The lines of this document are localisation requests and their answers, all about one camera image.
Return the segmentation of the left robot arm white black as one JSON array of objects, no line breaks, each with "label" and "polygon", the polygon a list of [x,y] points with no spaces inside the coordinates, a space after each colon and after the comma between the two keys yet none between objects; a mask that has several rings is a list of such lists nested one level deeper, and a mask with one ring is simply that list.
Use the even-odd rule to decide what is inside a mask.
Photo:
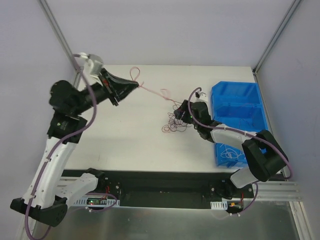
[{"label": "left robot arm white black", "polygon": [[106,175],[94,168],[86,170],[67,187],[58,188],[66,163],[87,126],[81,114],[96,109],[104,100],[117,106],[139,83],[123,79],[103,68],[98,82],[79,91],[66,80],[56,82],[50,89],[49,104],[54,115],[47,131],[46,148],[34,179],[23,197],[15,198],[10,208],[50,227],[58,226],[70,206],[83,195],[96,195],[107,190]]}]

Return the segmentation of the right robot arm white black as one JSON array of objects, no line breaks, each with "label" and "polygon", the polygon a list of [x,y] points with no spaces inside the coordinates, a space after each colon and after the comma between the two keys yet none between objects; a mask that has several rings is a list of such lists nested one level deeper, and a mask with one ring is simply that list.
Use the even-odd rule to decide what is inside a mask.
[{"label": "right robot arm white black", "polygon": [[215,121],[211,119],[204,101],[184,100],[174,111],[174,116],[185,124],[193,125],[204,140],[243,151],[247,167],[234,172],[225,184],[225,192],[230,197],[237,197],[248,184],[268,181],[288,166],[287,156],[268,130],[247,132]]}]

